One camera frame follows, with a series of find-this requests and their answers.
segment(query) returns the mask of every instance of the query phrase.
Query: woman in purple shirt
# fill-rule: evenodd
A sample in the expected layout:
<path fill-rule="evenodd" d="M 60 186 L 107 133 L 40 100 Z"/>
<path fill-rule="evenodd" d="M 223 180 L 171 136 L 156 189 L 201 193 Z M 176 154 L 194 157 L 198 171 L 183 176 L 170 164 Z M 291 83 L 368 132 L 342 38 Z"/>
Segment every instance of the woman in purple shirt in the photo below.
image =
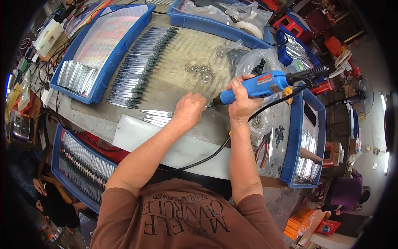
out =
<path fill-rule="evenodd" d="M 371 188 L 363 186 L 362 175 L 355 169 L 352 169 L 353 178 L 340 177 L 333 179 L 330 183 L 328 194 L 326 195 L 322 211 L 337 210 L 340 215 L 355 209 L 357 204 L 367 201 L 371 194 Z"/>

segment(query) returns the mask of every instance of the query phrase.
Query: white plastic box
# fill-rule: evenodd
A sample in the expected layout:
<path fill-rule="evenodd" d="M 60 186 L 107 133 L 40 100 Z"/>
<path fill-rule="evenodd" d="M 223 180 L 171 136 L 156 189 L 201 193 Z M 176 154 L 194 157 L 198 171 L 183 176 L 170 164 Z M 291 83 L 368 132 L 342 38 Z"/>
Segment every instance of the white plastic box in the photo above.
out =
<path fill-rule="evenodd" d="M 61 24 L 52 19 L 33 44 L 38 54 L 45 57 L 63 32 Z"/>

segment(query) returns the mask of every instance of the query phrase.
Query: red pliers handle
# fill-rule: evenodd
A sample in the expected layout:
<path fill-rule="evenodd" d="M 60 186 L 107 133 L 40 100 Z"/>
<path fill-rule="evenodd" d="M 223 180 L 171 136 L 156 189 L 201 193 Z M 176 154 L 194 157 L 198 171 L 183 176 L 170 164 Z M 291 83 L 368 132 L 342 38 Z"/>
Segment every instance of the red pliers handle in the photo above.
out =
<path fill-rule="evenodd" d="M 260 152 L 265 147 L 264 151 L 264 157 L 263 160 L 261 161 L 260 169 L 263 169 L 265 166 L 265 162 L 267 161 L 267 156 L 268 156 L 268 149 L 269 149 L 269 141 L 271 139 L 271 133 L 268 133 L 267 135 L 263 136 L 263 139 L 261 141 L 260 146 L 258 147 L 256 154 L 254 156 L 256 163 L 258 162 L 258 157 L 260 156 Z"/>

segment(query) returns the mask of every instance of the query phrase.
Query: white tape roll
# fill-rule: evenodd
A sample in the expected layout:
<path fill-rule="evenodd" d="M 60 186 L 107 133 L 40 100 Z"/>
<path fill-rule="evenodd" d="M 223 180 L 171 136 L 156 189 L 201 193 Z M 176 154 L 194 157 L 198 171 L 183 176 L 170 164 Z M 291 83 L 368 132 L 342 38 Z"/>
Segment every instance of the white tape roll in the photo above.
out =
<path fill-rule="evenodd" d="M 260 40 L 263 39 L 263 33 L 261 32 L 261 30 L 249 22 L 237 22 L 235 24 L 235 28 L 245 31 L 250 35 L 254 35 Z"/>

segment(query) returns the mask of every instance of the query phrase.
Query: blue electric screwdriver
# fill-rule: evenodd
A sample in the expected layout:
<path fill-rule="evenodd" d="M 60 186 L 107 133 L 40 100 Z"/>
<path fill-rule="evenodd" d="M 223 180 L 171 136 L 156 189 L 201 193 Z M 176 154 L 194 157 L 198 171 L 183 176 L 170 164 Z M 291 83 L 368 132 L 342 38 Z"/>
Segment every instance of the blue electric screwdriver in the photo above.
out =
<path fill-rule="evenodd" d="M 269 71 L 265 74 L 244 80 L 242 85 L 246 88 L 249 98 L 264 98 L 277 92 L 282 92 L 286 87 L 295 82 L 317 77 L 328 71 L 328 67 L 319 66 L 298 73 L 285 74 L 281 71 Z M 221 92 L 213 99 L 214 105 L 228 105 L 235 101 L 235 94 L 231 90 Z"/>

